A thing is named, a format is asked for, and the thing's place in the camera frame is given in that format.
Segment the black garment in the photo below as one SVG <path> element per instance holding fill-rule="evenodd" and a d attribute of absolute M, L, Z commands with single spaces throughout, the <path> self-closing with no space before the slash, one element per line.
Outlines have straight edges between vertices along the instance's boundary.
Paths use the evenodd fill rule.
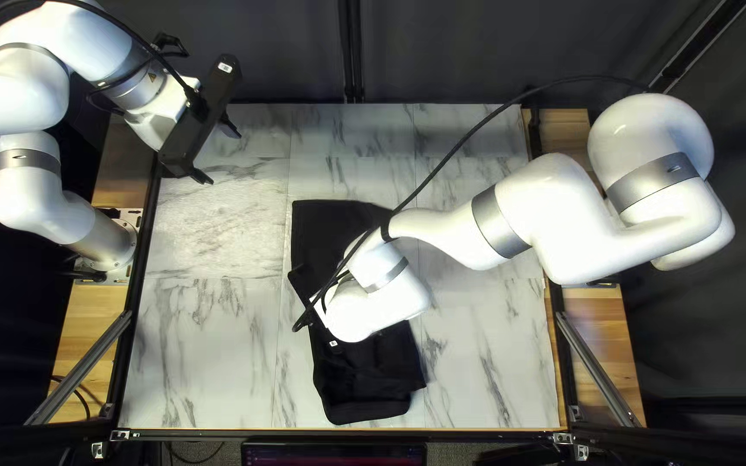
<path fill-rule="evenodd" d="M 330 279 L 347 245 L 388 216 L 389 210 L 365 202 L 293 202 L 293 269 L 288 278 L 302 302 Z M 358 343 L 337 340 L 317 316 L 308 329 L 313 383 L 333 424 L 403 415 L 410 407 L 410 394 L 425 387 L 407 322 Z"/>

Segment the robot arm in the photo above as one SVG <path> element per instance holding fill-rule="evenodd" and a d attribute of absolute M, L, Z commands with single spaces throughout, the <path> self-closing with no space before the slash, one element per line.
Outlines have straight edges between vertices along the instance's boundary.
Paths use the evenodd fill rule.
<path fill-rule="evenodd" d="M 67 112 L 71 72 L 104 88 L 156 150 L 180 120 L 187 94 L 129 34 L 82 7 L 46 2 L 0 26 L 0 222 L 112 270 L 133 255 L 130 233 L 61 190 L 57 142 L 41 132 Z"/>
<path fill-rule="evenodd" d="M 607 193 L 563 154 L 538 157 L 451 212 L 410 209 L 389 235 L 420 239 L 474 270 L 534 249 L 556 283 L 585 283 L 648 260 L 671 270 L 712 254 L 733 224 L 704 181 L 710 133 L 698 114 L 662 94 L 639 94 L 601 114 L 589 156 Z M 357 342 L 424 312 L 430 293 L 407 260 L 374 233 L 347 263 L 351 280 L 326 294 L 330 331 Z"/>
<path fill-rule="evenodd" d="M 159 150 L 187 98 L 150 58 L 117 26 L 75 5 L 46 2 L 13 18 L 0 26 L 0 136 L 59 122 L 68 109 L 69 74 L 76 72 L 105 87 L 140 139 Z"/>

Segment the wooden surface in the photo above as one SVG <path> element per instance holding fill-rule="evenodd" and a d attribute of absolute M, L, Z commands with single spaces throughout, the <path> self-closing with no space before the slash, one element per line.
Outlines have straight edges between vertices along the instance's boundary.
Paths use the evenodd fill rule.
<path fill-rule="evenodd" d="M 523 118 L 527 127 L 531 112 L 523 110 Z M 595 180 L 586 154 L 588 129 L 588 114 L 585 110 L 541 110 L 541 143 L 544 153 L 561 152 L 570 155 L 586 168 Z M 121 134 L 117 139 L 106 141 L 106 150 L 93 200 L 95 206 L 130 208 L 143 205 L 146 180 L 149 177 L 151 150 L 139 144 L 136 148 L 129 149 L 136 143 L 142 144 L 132 133 Z M 74 285 L 57 352 L 55 375 L 67 375 L 70 368 L 122 312 L 127 290 L 126 287 L 119 286 Z M 607 374 L 613 379 L 615 386 L 621 391 L 629 406 L 645 424 L 620 290 L 565 290 L 565 305 L 572 323 L 591 347 Z M 557 361 L 555 328 L 550 306 L 551 301 L 547 297 L 546 309 L 549 311 L 547 317 L 554 367 L 557 372 L 559 420 L 560 425 L 565 426 L 566 413 L 560 383 L 560 363 Z M 112 347 L 83 381 L 83 385 L 101 400 L 105 400 L 108 393 L 113 358 L 114 348 Z M 609 420 L 611 416 L 608 414 L 603 397 L 575 355 L 573 355 L 573 363 L 578 401 L 587 418 L 613 422 Z M 56 383 L 51 383 L 50 388 L 55 386 Z M 96 416 L 99 411 L 98 404 L 89 400 L 89 406 L 92 416 Z M 85 412 L 82 405 L 76 397 L 71 396 L 51 422 L 84 418 Z"/>
<path fill-rule="evenodd" d="M 620 288 L 564 289 L 563 300 L 569 321 L 575 325 L 641 424 L 646 425 Z M 545 303 L 546 309 L 551 310 L 551 298 L 546 298 Z M 557 352 L 554 346 L 552 341 L 554 364 L 557 365 Z M 575 371 L 578 403 L 586 420 L 607 425 L 615 424 L 604 397 L 574 352 L 572 365 Z"/>
<path fill-rule="evenodd" d="M 586 153 L 589 131 L 588 112 L 584 109 L 540 110 L 540 117 L 543 154 L 560 152 L 571 156 L 586 169 L 597 188 L 601 189 L 597 177 L 592 172 L 592 164 L 589 162 Z M 531 121 L 530 111 L 523 110 L 523 121 L 525 127 L 528 128 L 528 123 Z M 620 288 L 564 289 L 564 301 L 569 320 L 575 325 L 575 328 L 604 367 L 606 374 L 620 390 L 621 395 L 635 412 L 641 424 L 646 425 Z M 549 330 L 554 333 L 554 322 L 551 321 L 550 315 L 550 298 L 546 298 L 546 309 L 549 310 Z M 554 366 L 559 368 L 554 335 L 552 335 L 552 352 L 554 353 Z M 609 414 L 609 408 L 604 401 L 604 397 L 600 394 L 600 390 L 597 389 L 576 354 L 572 354 L 572 363 L 575 370 L 578 403 L 583 409 L 586 419 L 614 424 L 615 420 Z M 561 407 L 560 423 L 565 425 L 559 372 L 557 389 Z"/>
<path fill-rule="evenodd" d="M 146 146 L 122 119 L 111 122 L 99 164 L 92 204 L 96 207 L 139 208 L 145 204 L 152 150 Z M 70 292 L 65 324 L 62 327 L 55 376 L 66 376 L 85 355 L 105 329 L 119 316 L 125 305 L 128 287 L 75 284 Z M 111 380 L 115 346 L 111 346 L 94 369 L 82 381 L 98 400 L 105 402 Z M 57 387 L 52 382 L 49 390 Z M 100 403 L 83 390 L 91 416 L 99 414 Z M 85 419 L 85 408 L 75 395 L 57 411 L 51 422 Z"/>

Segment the silver joint band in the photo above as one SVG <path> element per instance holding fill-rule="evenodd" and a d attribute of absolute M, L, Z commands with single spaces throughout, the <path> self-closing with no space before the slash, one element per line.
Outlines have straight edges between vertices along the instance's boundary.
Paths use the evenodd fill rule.
<path fill-rule="evenodd" d="M 606 195 L 617 213 L 621 213 L 644 197 L 697 176 L 698 171 L 689 157 L 676 152 L 656 158 L 621 176 L 606 189 Z"/>
<path fill-rule="evenodd" d="M 0 170 L 15 167 L 34 167 L 61 175 L 60 161 L 51 154 L 33 149 L 10 149 L 0 152 Z"/>
<path fill-rule="evenodd" d="M 506 217 L 503 217 L 496 201 L 495 187 L 493 185 L 474 196 L 471 200 L 471 213 L 485 241 L 488 241 L 497 254 L 511 259 L 531 246 L 514 232 Z"/>
<path fill-rule="evenodd" d="M 402 270 L 404 270 L 405 267 L 407 266 L 408 266 L 408 258 L 403 257 L 401 260 L 399 260 L 399 263 L 394 265 L 393 269 L 390 269 L 385 274 L 385 276 L 379 279 L 379 281 L 364 287 L 364 291 L 367 291 L 368 293 L 373 293 L 374 291 L 378 291 L 378 290 L 385 288 L 385 285 L 392 282 L 394 278 L 399 276 L 399 274 L 402 273 Z"/>
<path fill-rule="evenodd" d="M 159 62 L 149 60 L 148 52 L 132 47 L 114 73 L 91 84 L 121 109 L 130 110 L 151 102 L 166 84 L 166 75 Z"/>
<path fill-rule="evenodd" d="M 11 42 L 9 44 L 5 44 L 3 46 L 0 46 L 0 51 L 7 50 L 7 49 L 27 49 L 27 50 L 33 50 L 38 51 L 42 55 L 47 56 L 48 58 L 51 58 L 52 60 L 56 61 L 57 65 L 61 66 L 62 69 L 68 72 L 68 67 L 65 66 L 65 63 L 62 63 L 62 60 L 60 60 L 56 55 L 52 54 L 50 50 L 44 47 L 39 47 L 35 44 L 28 44 L 26 42 Z"/>

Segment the marble tabletop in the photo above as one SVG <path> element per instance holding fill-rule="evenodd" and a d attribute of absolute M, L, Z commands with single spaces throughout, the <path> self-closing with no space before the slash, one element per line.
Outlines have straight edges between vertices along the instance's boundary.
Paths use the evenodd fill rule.
<path fill-rule="evenodd" d="M 303 305 L 286 279 L 291 202 L 395 207 L 481 104 L 242 104 L 243 139 L 214 133 L 196 165 L 163 179 L 119 425 L 132 429 L 559 427 L 543 273 L 532 250 L 466 269 L 398 239 L 433 292 L 410 321 L 428 387 L 402 416 L 334 426 L 313 386 Z M 518 107 L 478 132 L 412 202 L 451 209 L 526 164 Z"/>

